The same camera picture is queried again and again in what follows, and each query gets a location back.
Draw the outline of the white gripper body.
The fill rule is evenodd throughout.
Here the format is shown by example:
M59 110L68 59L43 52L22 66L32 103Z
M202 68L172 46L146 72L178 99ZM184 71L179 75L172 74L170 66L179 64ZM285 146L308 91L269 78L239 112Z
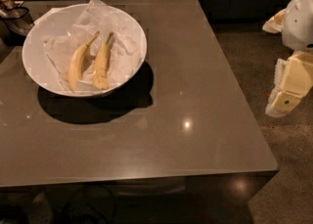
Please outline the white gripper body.
M285 10L283 44L294 51L313 51L313 0L291 0Z

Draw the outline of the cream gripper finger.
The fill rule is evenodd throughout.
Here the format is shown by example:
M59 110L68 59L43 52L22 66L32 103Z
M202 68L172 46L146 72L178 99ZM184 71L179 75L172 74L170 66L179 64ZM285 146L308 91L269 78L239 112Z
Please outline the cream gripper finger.
M262 29L269 33L281 33L283 31L283 20L285 13L285 9L276 13L273 17L265 22L265 24L262 26Z
M313 87L313 54L295 51L275 66L274 88L265 113L272 117L290 114Z

